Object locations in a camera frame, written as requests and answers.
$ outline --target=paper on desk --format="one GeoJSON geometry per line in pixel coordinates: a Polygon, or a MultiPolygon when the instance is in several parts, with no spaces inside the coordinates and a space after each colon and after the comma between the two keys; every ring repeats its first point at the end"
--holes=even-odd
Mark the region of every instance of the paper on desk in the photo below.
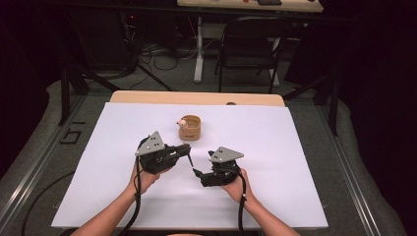
{"type": "MultiPolygon", "coordinates": [[[[243,152],[238,165],[273,214],[292,227],[328,226],[286,107],[133,103],[106,103],[52,226],[78,227],[110,204],[127,185],[139,142],[154,131],[181,145],[176,122],[185,115],[202,119],[201,138],[189,142],[196,169],[210,172],[209,150],[243,152]]],[[[204,188],[184,156],[142,195],[132,228],[236,229],[237,216],[238,205],[220,188],[204,188]]],[[[259,228],[246,211],[243,218],[245,228],[259,228]]]]}

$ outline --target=wire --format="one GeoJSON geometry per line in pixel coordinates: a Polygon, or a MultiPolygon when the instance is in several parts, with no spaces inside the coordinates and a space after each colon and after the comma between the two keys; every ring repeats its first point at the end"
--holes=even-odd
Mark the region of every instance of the wire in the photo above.
{"type": "Polygon", "coordinates": [[[142,60],[144,63],[150,63],[150,60],[151,60],[151,58],[153,56],[153,53],[156,52],[156,51],[158,51],[158,50],[162,50],[163,49],[161,46],[159,46],[159,45],[157,45],[155,43],[148,42],[148,44],[149,45],[147,45],[147,47],[142,50],[142,54],[140,56],[141,58],[143,56],[146,56],[146,57],[149,58],[149,61],[148,62],[145,62],[144,60],[142,60]]]}
{"type": "Polygon", "coordinates": [[[239,203],[238,226],[239,226],[240,235],[245,236],[245,232],[243,230],[243,207],[244,207],[245,201],[246,201],[246,180],[245,180],[245,177],[242,175],[242,173],[240,171],[236,172],[236,171],[230,170],[230,169],[217,169],[217,171],[231,172],[231,173],[234,173],[234,174],[238,175],[242,179],[242,197],[240,198],[240,203],[239,203]]]}
{"type": "Polygon", "coordinates": [[[64,175],[64,176],[62,176],[62,177],[60,177],[59,179],[57,179],[57,180],[55,180],[54,182],[52,182],[52,183],[50,183],[48,186],[46,186],[46,188],[44,188],[43,190],[42,190],[42,192],[40,192],[37,196],[36,196],[36,198],[33,200],[33,202],[31,203],[31,205],[30,205],[30,207],[29,207],[29,209],[28,209],[28,211],[27,211],[27,214],[25,215],[25,219],[24,219],[24,222],[22,223],[22,229],[21,229],[21,235],[22,236],[25,236],[25,230],[26,230],[26,224],[27,224],[27,222],[28,222],[28,219],[29,219],[29,216],[30,216],[30,212],[32,211],[32,209],[33,209],[33,207],[34,207],[34,205],[36,204],[36,202],[40,199],[40,197],[42,197],[42,195],[48,190],[48,189],[50,189],[52,186],[54,186],[56,183],[58,183],[59,181],[61,181],[61,180],[63,180],[63,179],[65,179],[66,177],[68,177],[68,176],[70,176],[70,175],[73,175],[75,173],[75,171],[71,171],[70,173],[68,173],[68,174],[66,174],[66,175],[64,175]]]}
{"type": "Polygon", "coordinates": [[[133,223],[135,222],[136,218],[138,217],[139,214],[139,210],[141,209],[141,172],[142,170],[139,170],[139,157],[136,156],[136,173],[137,175],[135,176],[134,179],[134,183],[135,180],[138,180],[138,187],[135,184],[135,188],[136,188],[136,207],[135,207],[135,211],[133,212],[132,218],[129,220],[128,224],[123,228],[123,230],[118,234],[119,236],[125,235],[128,230],[130,229],[130,227],[133,225],[133,223]]]}
{"type": "Polygon", "coordinates": [[[177,67],[177,65],[178,65],[178,56],[173,52],[169,52],[169,51],[168,52],[161,52],[160,54],[157,54],[153,57],[153,66],[154,66],[154,68],[156,68],[160,71],[170,71],[170,70],[174,69],[175,67],[177,67]],[[169,67],[169,68],[161,68],[161,67],[157,66],[156,65],[156,58],[161,57],[161,56],[165,56],[166,58],[173,58],[175,60],[174,65],[172,67],[169,67]]]}
{"type": "Polygon", "coordinates": [[[191,23],[190,17],[188,17],[187,19],[188,19],[188,23],[190,24],[190,28],[193,31],[192,39],[194,40],[195,47],[194,47],[194,50],[192,50],[191,46],[190,46],[190,49],[188,50],[188,52],[185,55],[180,57],[183,60],[193,58],[196,55],[197,49],[199,47],[199,42],[197,40],[197,34],[196,34],[196,31],[194,30],[193,24],[191,23]]]}
{"type": "Polygon", "coordinates": [[[176,91],[175,88],[172,88],[168,85],[166,85],[160,78],[156,77],[154,74],[152,74],[150,71],[148,71],[146,68],[144,68],[141,64],[138,64],[138,68],[141,69],[143,72],[145,72],[147,75],[149,75],[150,77],[152,77],[157,83],[159,83],[160,85],[162,85],[163,87],[165,87],[166,89],[170,90],[170,91],[176,91]]]}
{"type": "Polygon", "coordinates": [[[212,38],[212,39],[208,42],[208,44],[207,44],[206,46],[204,46],[204,47],[203,47],[203,49],[206,49],[207,47],[209,47],[209,45],[210,45],[210,44],[212,44],[213,42],[216,42],[216,41],[218,41],[218,39],[217,39],[217,38],[212,38]]]}
{"type": "Polygon", "coordinates": [[[142,84],[143,82],[145,82],[148,78],[149,78],[149,75],[146,75],[146,76],[145,76],[145,77],[144,77],[141,81],[139,81],[139,82],[137,82],[137,83],[132,84],[132,85],[129,87],[129,90],[133,90],[133,88],[134,88],[134,87],[141,85],[141,84],[142,84]]]}
{"type": "Polygon", "coordinates": [[[193,40],[193,42],[194,43],[192,43],[192,45],[190,45],[189,46],[189,49],[188,49],[188,51],[186,52],[186,53],[184,53],[184,55],[179,55],[178,57],[181,59],[181,60],[188,60],[188,59],[191,59],[191,58],[194,58],[194,56],[196,55],[196,53],[197,53],[197,39],[195,38],[195,37],[192,37],[191,38],[192,40],[193,40]]]}

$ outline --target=wooden table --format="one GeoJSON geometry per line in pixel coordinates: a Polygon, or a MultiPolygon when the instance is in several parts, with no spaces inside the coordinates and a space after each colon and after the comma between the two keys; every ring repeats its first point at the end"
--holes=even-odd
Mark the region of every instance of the wooden table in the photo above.
{"type": "Polygon", "coordinates": [[[222,105],[228,102],[245,105],[285,106],[277,94],[180,92],[180,91],[131,91],[118,90],[110,102],[152,103],[152,104],[205,104],[222,105]]]}
{"type": "Polygon", "coordinates": [[[178,6],[204,7],[204,8],[230,8],[230,9],[251,9],[267,11],[289,11],[304,13],[321,13],[323,6],[318,0],[281,0],[281,5],[261,6],[256,0],[177,0],[178,6]]]}

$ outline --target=power cord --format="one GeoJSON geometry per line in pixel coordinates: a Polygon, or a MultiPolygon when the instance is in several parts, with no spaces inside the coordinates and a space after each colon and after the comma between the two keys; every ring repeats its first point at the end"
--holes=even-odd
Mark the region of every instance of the power cord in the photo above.
{"type": "Polygon", "coordinates": [[[236,172],[229,169],[218,169],[221,172],[231,172],[238,175],[242,179],[242,197],[240,198],[239,202],[239,211],[238,211],[238,226],[239,226],[239,233],[241,236],[245,236],[245,232],[243,230],[243,208],[245,206],[246,201],[246,180],[245,177],[242,175],[241,172],[236,172]]]}
{"type": "Polygon", "coordinates": [[[151,78],[153,78],[157,83],[159,83],[160,85],[162,85],[163,87],[165,87],[166,89],[168,89],[169,91],[176,91],[177,90],[175,88],[172,88],[172,87],[166,85],[160,78],[158,78],[153,73],[151,73],[150,71],[148,71],[141,64],[138,64],[138,68],[141,69],[141,71],[145,72],[145,74],[147,74],[148,76],[150,76],[151,78]]]}
{"type": "Polygon", "coordinates": [[[136,206],[135,206],[135,211],[133,212],[132,218],[129,220],[128,224],[123,228],[123,230],[118,234],[119,236],[123,236],[125,235],[128,230],[130,229],[130,227],[133,225],[133,223],[135,222],[136,218],[138,217],[139,214],[139,210],[141,209],[141,172],[142,170],[139,170],[139,157],[136,156],[136,176],[134,179],[134,184],[135,184],[135,180],[138,180],[138,186],[135,184],[135,188],[136,188],[136,206]]]}
{"type": "Polygon", "coordinates": [[[178,56],[174,53],[174,52],[161,52],[158,53],[157,55],[154,55],[153,57],[153,66],[154,68],[160,70],[160,71],[170,71],[173,70],[175,67],[177,67],[178,65],[178,56]],[[167,68],[162,68],[160,66],[157,65],[157,58],[158,57],[165,57],[165,58],[172,58],[173,59],[173,65],[171,67],[167,67],[167,68]]]}
{"type": "Polygon", "coordinates": [[[134,87],[141,85],[143,82],[145,82],[147,79],[149,78],[148,75],[146,75],[141,81],[134,83],[133,85],[129,86],[129,90],[134,90],[134,87]]]}

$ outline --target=small wooden object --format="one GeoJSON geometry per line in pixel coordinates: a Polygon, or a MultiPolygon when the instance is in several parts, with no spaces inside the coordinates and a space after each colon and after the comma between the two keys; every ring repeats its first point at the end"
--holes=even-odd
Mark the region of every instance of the small wooden object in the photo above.
{"type": "Polygon", "coordinates": [[[200,138],[202,120],[195,115],[186,115],[177,122],[180,127],[179,137],[182,141],[196,141],[200,138]]]}

